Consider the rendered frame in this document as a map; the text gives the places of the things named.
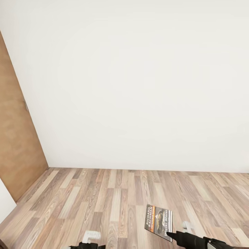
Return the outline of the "hardback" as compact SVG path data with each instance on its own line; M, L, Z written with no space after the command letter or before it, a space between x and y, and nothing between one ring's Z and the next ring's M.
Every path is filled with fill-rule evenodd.
M144 229L173 242L166 234L173 232L173 211L147 204Z

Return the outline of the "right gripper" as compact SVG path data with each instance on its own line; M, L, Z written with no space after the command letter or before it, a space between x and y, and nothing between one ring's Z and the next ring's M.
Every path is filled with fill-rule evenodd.
M186 249L196 249L196 236L187 233L176 231L176 233L166 232L168 236L177 241L177 245Z

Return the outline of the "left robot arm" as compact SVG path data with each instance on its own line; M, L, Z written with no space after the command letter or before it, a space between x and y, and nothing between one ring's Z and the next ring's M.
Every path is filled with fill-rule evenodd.
M105 249L105 245L98 246L97 243L91 243L88 239L100 239L101 233L97 231L86 231L83 237L82 242L79 243L79 246L69 246L61 249Z

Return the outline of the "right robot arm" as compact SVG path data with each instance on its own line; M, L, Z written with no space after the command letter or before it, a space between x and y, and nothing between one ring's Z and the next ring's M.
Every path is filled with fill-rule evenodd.
M168 236L177 241L177 245L180 247L185 247L186 249L235 249L221 240L205 236L200 238L193 235L192 230L194 231L195 228L190 222L184 221L181 223L181 226L184 228L182 232L166 232Z

